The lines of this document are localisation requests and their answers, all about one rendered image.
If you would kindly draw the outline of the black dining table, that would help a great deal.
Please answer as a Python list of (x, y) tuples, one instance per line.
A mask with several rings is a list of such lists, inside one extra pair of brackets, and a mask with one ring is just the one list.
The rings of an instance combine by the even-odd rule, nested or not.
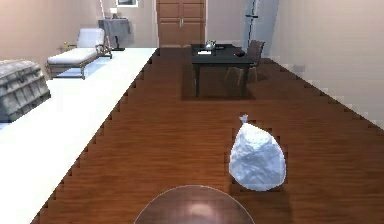
[(201, 54), (201, 51), (205, 51), (203, 44), (191, 45), (195, 96), (199, 96), (201, 67), (236, 67), (243, 69), (241, 96), (245, 97), (249, 70), (256, 60), (246, 54), (239, 56), (240, 48), (232, 44), (218, 44), (210, 54)]

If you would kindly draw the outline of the white tied garbage bag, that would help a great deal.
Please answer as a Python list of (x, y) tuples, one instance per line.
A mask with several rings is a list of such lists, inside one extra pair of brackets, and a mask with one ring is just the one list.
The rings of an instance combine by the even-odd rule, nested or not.
[(239, 117), (241, 127), (230, 151), (229, 173), (244, 188), (268, 191), (281, 186), (287, 168), (282, 148), (267, 131)]

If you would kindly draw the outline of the dark brown chair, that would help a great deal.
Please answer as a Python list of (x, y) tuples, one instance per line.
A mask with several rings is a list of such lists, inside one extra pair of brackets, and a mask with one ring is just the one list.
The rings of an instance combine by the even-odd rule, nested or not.
[[(255, 80), (257, 78), (257, 67), (261, 62), (261, 56), (264, 49), (265, 42), (260, 40), (252, 40), (248, 47), (247, 51), (245, 52), (245, 55), (243, 57), (248, 57), (252, 60), (252, 64), (250, 65), (248, 75)], [(226, 75), (224, 77), (224, 80), (227, 80), (229, 75), (235, 72), (237, 75), (237, 85), (240, 85), (242, 82), (243, 76), (244, 76), (244, 69), (240, 67), (227, 67), (226, 68)]]

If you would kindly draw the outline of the brown wooden cupboard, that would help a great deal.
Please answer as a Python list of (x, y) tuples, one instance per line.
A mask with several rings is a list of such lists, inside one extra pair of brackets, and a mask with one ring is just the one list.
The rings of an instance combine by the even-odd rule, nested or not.
[(205, 42), (206, 0), (156, 0), (161, 47)]

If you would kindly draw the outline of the pale room door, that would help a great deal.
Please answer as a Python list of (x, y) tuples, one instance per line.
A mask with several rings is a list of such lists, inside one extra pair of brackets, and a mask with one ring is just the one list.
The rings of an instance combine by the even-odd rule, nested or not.
[[(246, 0), (242, 39), (243, 49), (248, 47), (251, 40), (264, 41), (262, 56), (269, 56), (278, 5), (279, 0)], [(259, 18), (247, 18), (245, 17), (247, 14), (257, 15)]]

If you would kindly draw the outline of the white lounge chair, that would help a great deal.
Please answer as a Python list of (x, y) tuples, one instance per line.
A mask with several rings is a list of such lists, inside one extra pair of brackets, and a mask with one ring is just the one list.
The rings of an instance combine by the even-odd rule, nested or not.
[(85, 79), (85, 68), (100, 57), (113, 58), (108, 37), (102, 28), (81, 28), (77, 43), (69, 44), (69, 50), (47, 59), (46, 70), (50, 78), (70, 78), (63, 75), (69, 69), (77, 68), (77, 78)]

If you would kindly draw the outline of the framed wall picture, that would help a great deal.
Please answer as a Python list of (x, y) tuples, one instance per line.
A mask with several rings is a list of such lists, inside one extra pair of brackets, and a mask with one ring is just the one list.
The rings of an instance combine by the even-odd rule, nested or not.
[(137, 8), (139, 5), (139, 0), (116, 0), (117, 7), (133, 7)]

